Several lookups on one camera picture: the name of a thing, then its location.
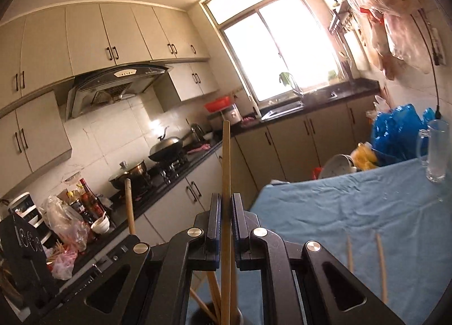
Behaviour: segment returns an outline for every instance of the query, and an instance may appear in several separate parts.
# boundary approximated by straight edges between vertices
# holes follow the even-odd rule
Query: black countertop
[[[257,129],[260,127],[265,127],[269,124],[279,122],[283,119],[300,116],[309,112],[316,111],[318,109],[326,108],[332,104],[341,103],[345,101],[350,101],[357,98],[362,98],[363,96],[369,96],[380,93],[380,87],[378,82],[374,80],[368,80],[364,78],[355,79],[353,82],[345,82],[336,85],[331,85],[324,88],[327,92],[335,92],[337,98],[318,101],[309,94],[302,100],[305,107],[296,110],[294,112],[274,117],[270,120],[254,120],[251,122],[241,122],[239,124],[233,125],[231,127],[231,136],[242,134],[252,129]],[[270,107],[264,110],[263,114],[271,110]],[[189,173],[191,173],[198,165],[200,165],[206,158],[208,158],[212,153],[214,153],[222,145],[221,137],[213,138],[210,141],[211,149],[206,151],[200,151],[194,154],[188,155],[189,165],[181,173],[179,177],[170,185],[164,185],[157,191],[153,191],[148,195],[144,195],[139,204],[135,204],[133,211],[135,219],[140,217],[144,212],[146,212],[152,205],[159,201],[166,193],[168,193],[174,186],[176,186],[181,180],[183,180]],[[112,230],[107,235],[101,236],[96,242],[88,245],[87,249],[80,253],[75,261],[73,273],[75,274],[83,266],[85,266],[99,251],[101,251],[107,244],[109,244],[113,239],[115,239],[121,232],[127,229],[127,214],[125,205],[118,207],[112,214],[112,220],[116,224],[116,228]]]

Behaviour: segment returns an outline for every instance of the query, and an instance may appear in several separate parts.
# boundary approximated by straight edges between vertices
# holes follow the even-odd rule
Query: cabinet door
[[[320,166],[336,154],[350,154],[355,148],[346,104],[328,107],[307,116],[316,143]]]
[[[350,121],[352,122],[355,145],[370,141],[372,123],[366,116],[366,111],[375,109],[375,106],[373,105],[374,102],[375,96],[366,96],[347,103]]]
[[[181,101],[203,95],[190,64],[171,64],[171,67],[169,76]]]
[[[193,227],[196,215],[202,211],[184,179],[146,211],[145,216],[168,242],[176,233]]]
[[[192,68],[193,74],[197,78],[203,94],[216,92],[220,89],[207,62],[192,62],[190,67]]]
[[[133,14],[153,60],[176,57],[152,6],[133,5]]]
[[[222,164],[223,149],[218,149],[216,153]],[[235,138],[231,139],[231,192],[240,194],[245,210],[251,208],[258,193],[256,183]]]
[[[25,17],[21,17],[0,26],[0,109],[21,96],[20,48],[24,24]]]
[[[286,180],[266,127],[237,135],[236,139],[259,191],[272,179]]]
[[[66,6],[66,26],[74,75],[116,65],[99,4]]]
[[[164,243],[144,215],[135,220],[135,230],[141,242],[145,242],[150,246]]]
[[[151,60],[132,8],[126,4],[100,4],[100,9],[116,63]]]
[[[186,12],[159,6],[154,7],[154,12],[166,37],[174,46],[178,59],[209,57],[205,44]]]
[[[268,130],[287,180],[310,180],[312,170],[319,166],[319,160],[306,117],[294,117],[271,124]]]
[[[187,181],[204,210],[209,210],[212,194],[221,194],[222,188],[222,170],[216,154],[211,155],[191,172]]]
[[[53,92],[16,109],[25,152],[32,171],[71,149]]]
[[[20,143],[15,111],[0,118],[0,144],[0,196],[3,196],[31,174],[25,150]]]
[[[27,15],[20,60],[22,96],[73,75],[65,11],[56,7]]]

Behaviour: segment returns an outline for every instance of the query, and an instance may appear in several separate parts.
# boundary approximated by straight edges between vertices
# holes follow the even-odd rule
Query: blue tablecloth
[[[319,241],[381,297],[376,232],[386,259],[388,306],[407,324],[429,316],[452,278],[452,178],[433,184],[417,160],[334,178],[264,187],[253,205],[284,240]],[[239,307],[263,324],[259,272],[238,275]],[[207,283],[198,290],[209,302]],[[188,318],[197,308],[190,300]]]

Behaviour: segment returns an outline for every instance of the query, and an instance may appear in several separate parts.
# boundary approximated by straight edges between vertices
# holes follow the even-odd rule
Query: tiled backsplash
[[[146,93],[129,100],[106,106],[81,117],[64,122],[65,106],[61,117],[72,145],[72,157],[53,168],[23,191],[30,192],[36,205],[51,194],[58,194],[66,185],[65,179],[81,171],[95,193],[111,196],[116,192],[108,182],[123,160],[133,162],[144,159],[147,166],[150,148],[158,142],[157,137],[169,126],[167,136],[184,136],[189,123],[197,123],[208,131],[207,112],[203,105],[210,97],[201,97],[163,112],[150,87]]]

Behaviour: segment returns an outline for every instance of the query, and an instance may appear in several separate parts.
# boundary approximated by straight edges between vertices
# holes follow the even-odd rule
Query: mug handle
[[[424,167],[427,166],[429,163],[428,163],[428,161],[426,159],[422,158],[421,147],[422,147],[422,142],[423,142],[424,138],[428,138],[428,137],[430,137],[430,131],[429,130],[425,130],[425,129],[420,129],[419,130],[418,140],[417,140],[417,143],[416,143],[416,156],[421,161],[421,164]]]

